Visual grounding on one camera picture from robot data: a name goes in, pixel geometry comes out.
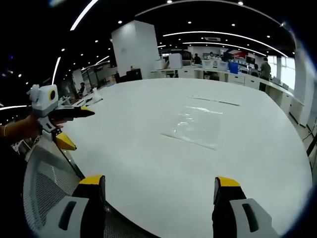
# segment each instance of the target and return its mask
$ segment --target window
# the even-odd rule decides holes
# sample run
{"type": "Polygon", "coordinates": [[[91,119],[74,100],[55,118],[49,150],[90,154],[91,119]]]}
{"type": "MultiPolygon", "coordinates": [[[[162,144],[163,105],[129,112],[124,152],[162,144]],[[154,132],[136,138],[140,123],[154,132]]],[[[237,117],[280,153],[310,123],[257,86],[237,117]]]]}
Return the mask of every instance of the window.
{"type": "Polygon", "coordinates": [[[267,61],[268,61],[269,66],[271,66],[272,77],[277,77],[277,57],[276,56],[268,56],[267,61]]]}
{"type": "Polygon", "coordinates": [[[281,58],[281,81],[287,84],[291,89],[295,87],[295,59],[281,58]]]}

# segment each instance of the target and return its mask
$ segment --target wall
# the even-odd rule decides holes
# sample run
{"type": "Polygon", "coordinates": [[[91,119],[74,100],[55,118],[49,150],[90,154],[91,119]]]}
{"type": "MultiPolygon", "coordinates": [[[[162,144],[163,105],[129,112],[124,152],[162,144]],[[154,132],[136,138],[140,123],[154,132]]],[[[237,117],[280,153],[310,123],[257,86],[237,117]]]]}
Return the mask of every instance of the wall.
{"type": "Polygon", "coordinates": [[[112,32],[112,43],[120,76],[125,76],[131,66],[138,68],[139,50],[134,21],[121,26],[112,32]]]}
{"type": "Polygon", "coordinates": [[[154,62],[160,59],[155,28],[153,25],[135,21],[135,29],[139,44],[138,50],[141,53],[139,64],[142,78],[151,78],[154,62]]]}
{"type": "Polygon", "coordinates": [[[141,69],[142,78],[150,78],[154,61],[159,59],[154,26],[131,21],[111,35],[119,75],[126,75],[133,66],[141,69]]]}

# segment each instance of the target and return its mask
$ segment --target desk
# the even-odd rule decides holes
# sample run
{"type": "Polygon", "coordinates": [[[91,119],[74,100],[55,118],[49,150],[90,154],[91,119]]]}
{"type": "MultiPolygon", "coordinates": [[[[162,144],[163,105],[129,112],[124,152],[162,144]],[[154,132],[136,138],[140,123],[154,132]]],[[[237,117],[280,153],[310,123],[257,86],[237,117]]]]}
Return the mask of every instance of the desk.
{"type": "Polygon", "coordinates": [[[107,201],[145,230],[212,238],[216,176],[240,182],[279,234],[299,215],[312,186],[309,161],[291,121],[265,93],[169,78],[116,84],[102,95],[89,106],[94,116],[63,130],[78,148],[71,155],[84,175],[105,175],[107,201]],[[195,96],[240,106],[189,98],[195,96]],[[188,105],[223,112],[216,150],[161,135],[188,105]]]}
{"type": "Polygon", "coordinates": [[[254,89],[259,89],[260,83],[265,84],[266,93],[280,106],[280,108],[288,114],[290,112],[291,103],[294,105],[292,109],[292,114],[297,119],[301,116],[303,104],[299,102],[294,95],[282,88],[279,85],[276,85],[272,82],[266,81],[264,79],[251,76],[249,74],[241,73],[238,74],[230,73],[228,71],[220,71],[218,69],[205,69],[197,66],[184,66],[181,69],[161,69],[154,70],[153,76],[155,78],[165,78],[167,71],[178,71],[179,77],[185,78],[199,78],[203,79],[203,72],[215,72],[219,75],[219,80],[222,82],[235,83],[241,86],[247,86],[254,89]]]}

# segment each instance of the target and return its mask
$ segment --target black ceiling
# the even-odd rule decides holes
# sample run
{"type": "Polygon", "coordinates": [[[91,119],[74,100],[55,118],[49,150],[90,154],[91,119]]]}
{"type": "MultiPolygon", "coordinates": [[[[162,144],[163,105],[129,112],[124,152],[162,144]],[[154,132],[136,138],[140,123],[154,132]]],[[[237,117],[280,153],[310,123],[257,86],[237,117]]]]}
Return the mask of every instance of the black ceiling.
{"type": "MultiPolygon", "coordinates": [[[[278,53],[252,41],[213,34],[186,34],[163,37],[164,34],[182,31],[221,31],[254,38],[271,45],[285,54],[292,56],[294,43],[290,34],[275,22],[238,5],[221,2],[194,1],[167,4],[141,16],[135,14],[151,7],[166,4],[165,0],[99,0],[88,12],[74,31],[70,28],[90,0],[64,0],[56,7],[50,7],[50,1],[10,0],[1,3],[2,51],[0,73],[7,68],[13,71],[8,78],[3,78],[0,102],[5,106],[25,103],[25,92],[34,83],[43,83],[52,78],[56,60],[61,57],[55,82],[58,83],[69,70],[87,67],[88,62],[95,64],[100,59],[110,56],[115,60],[110,42],[111,32],[131,20],[140,20],[153,24],[158,42],[173,46],[182,46],[182,42],[200,42],[201,37],[220,37],[221,42],[250,48],[266,54],[278,53]]],[[[253,7],[273,17],[279,22],[289,21],[291,26],[301,29],[298,15],[300,6],[289,1],[244,0],[244,5],[253,7]]]]}

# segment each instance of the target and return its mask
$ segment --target blue object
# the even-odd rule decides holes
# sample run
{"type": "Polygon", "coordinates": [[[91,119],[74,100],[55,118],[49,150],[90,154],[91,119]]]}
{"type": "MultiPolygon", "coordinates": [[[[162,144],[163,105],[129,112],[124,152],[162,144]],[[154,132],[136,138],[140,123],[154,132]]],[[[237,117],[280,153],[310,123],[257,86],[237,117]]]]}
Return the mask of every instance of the blue object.
{"type": "Polygon", "coordinates": [[[229,69],[230,69],[230,73],[238,74],[238,72],[239,72],[239,64],[233,63],[233,62],[229,62],[229,69]]]}

